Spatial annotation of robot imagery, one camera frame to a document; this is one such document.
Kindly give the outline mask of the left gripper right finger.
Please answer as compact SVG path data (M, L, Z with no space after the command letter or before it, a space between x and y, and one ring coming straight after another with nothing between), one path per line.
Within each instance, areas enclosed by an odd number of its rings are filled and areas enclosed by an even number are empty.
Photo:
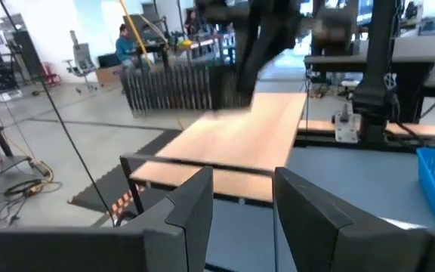
M287 168L273 177L273 200L299 271L417 271L424 230L397 227Z

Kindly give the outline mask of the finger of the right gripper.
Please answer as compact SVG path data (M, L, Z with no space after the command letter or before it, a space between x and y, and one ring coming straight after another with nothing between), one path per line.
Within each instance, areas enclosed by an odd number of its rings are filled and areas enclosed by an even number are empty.
M236 90L252 95L259 71L280 53L280 41L277 36L260 36L246 52L245 59L239 67Z

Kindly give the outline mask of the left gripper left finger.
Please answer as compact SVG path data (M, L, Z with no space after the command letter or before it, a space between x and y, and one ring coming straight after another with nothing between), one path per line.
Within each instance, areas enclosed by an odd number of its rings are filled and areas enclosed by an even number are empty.
M204 270L212 213L213 171L205 167L123 226L121 270Z

